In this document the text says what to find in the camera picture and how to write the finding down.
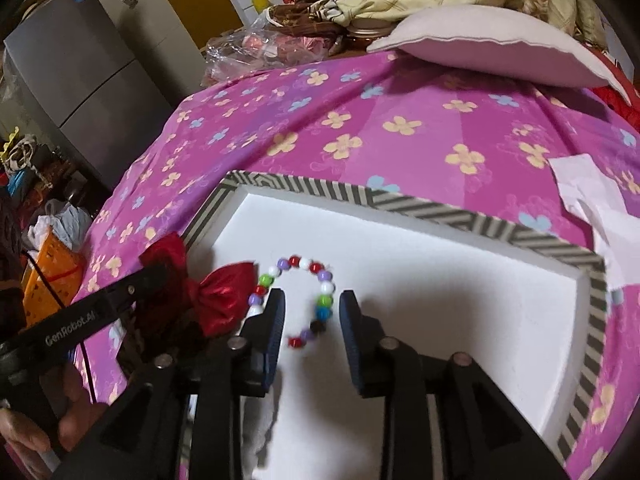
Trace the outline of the person's left hand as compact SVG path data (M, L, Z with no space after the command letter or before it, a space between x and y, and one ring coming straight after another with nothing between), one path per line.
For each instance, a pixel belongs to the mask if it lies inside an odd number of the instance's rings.
M49 479L44 456L70 452L104 415L93 402L76 366L67 363L24 385L1 410L1 440L25 479Z

